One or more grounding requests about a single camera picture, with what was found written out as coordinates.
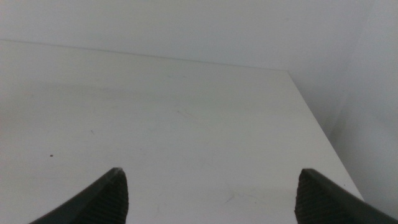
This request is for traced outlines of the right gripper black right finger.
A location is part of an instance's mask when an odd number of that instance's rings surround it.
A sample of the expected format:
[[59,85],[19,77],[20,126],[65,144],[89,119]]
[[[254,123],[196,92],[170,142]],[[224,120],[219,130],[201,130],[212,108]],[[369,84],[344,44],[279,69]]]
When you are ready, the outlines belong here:
[[299,224],[397,224],[315,169],[299,175],[294,212]]

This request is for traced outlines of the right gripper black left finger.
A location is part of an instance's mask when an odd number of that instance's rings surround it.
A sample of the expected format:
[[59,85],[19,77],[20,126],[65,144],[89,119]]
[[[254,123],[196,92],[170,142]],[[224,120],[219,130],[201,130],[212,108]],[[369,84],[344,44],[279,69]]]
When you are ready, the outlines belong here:
[[112,168],[87,188],[33,224],[125,224],[129,209],[127,178]]

